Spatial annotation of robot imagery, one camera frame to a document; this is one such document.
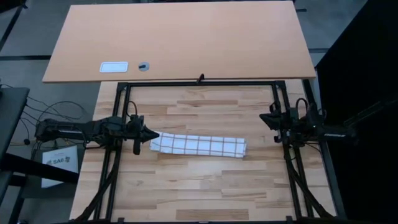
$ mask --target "checkered towel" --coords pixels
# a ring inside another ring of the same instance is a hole
[[[243,158],[246,141],[243,138],[192,136],[158,132],[150,142],[150,149],[168,154],[226,156]]]

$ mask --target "wooden table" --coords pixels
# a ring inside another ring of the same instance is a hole
[[[103,62],[128,62],[101,73]],[[149,63],[146,72],[139,64]],[[71,6],[44,82],[315,78],[292,1]]]
[[[93,119],[112,115],[116,85],[101,84]],[[290,103],[304,97],[301,81],[288,80],[287,92]],[[113,221],[118,217],[127,222],[294,217],[282,146],[274,143],[276,132],[259,118],[273,102],[269,86],[137,87],[132,89],[131,100],[153,130],[246,138],[247,156],[233,159],[161,154],[150,151],[148,143],[142,146],[141,155],[135,156],[132,141],[126,141]],[[310,190],[328,212],[335,214],[320,153],[311,147],[301,152]],[[103,149],[86,151],[70,218],[76,218],[97,192],[103,156]]]

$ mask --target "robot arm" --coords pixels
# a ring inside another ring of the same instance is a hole
[[[159,137],[159,134],[144,125],[144,116],[132,115],[127,124],[117,116],[87,123],[45,119],[37,125],[35,137],[42,142],[57,138],[95,141],[101,146],[112,145],[117,139],[133,139],[133,152],[139,155],[141,143],[155,139]]]
[[[275,137],[275,142],[284,142],[302,147],[308,141],[343,141],[351,144],[358,142],[356,130],[346,126],[326,126],[324,118],[319,114],[317,106],[309,106],[307,114],[299,118],[297,108],[289,108],[284,113],[273,110],[271,113],[260,114],[260,118],[271,130],[285,131],[286,137]]]

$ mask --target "gray floor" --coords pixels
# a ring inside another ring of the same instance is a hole
[[[56,44],[63,22],[71,4],[129,3],[131,1],[90,1],[90,0],[30,0],[28,9],[23,10],[0,55],[50,55]],[[330,47],[366,0],[297,0],[296,8],[307,8],[298,18],[307,45],[310,48]],[[0,35],[14,15],[15,9],[0,14]],[[314,65],[323,54],[312,54]],[[48,61],[0,62],[0,78],[12,86],[30,88],[30,96],[46,103],[70,100],[81,104],[87,111],[82,121],[91,119],[98,95],[98,83],[43,84],[41,82]],[[40,103],[29,101],[36,108],[45,109]],[[63,114],[79,116],[80,110],[71,105],[58,107]],[[32,116],[39,112],[26,109]],[[29,125],[30,136],[34,127]],[[18,125],[14,142],[27,137],[26,130]],[[24,157],[30,156],[30,147],[13,146],[8,152]],[[0,207],[0,223],[6,223],[14,205],[18,188],[9,187],[6,198]],[[25,201],[21,219],[29,223],[55,223],[68,220],[72,198],[29,199]]]

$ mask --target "white tag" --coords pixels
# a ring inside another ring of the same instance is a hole
[[[43,152],[42,163],[78,173],[77,146]],[[42,178],[42,188],[61,183],[61,181]]]
[[[112,73],[112,72],[126,72],[129,67],[128,62],[103,62],[99,72]]]

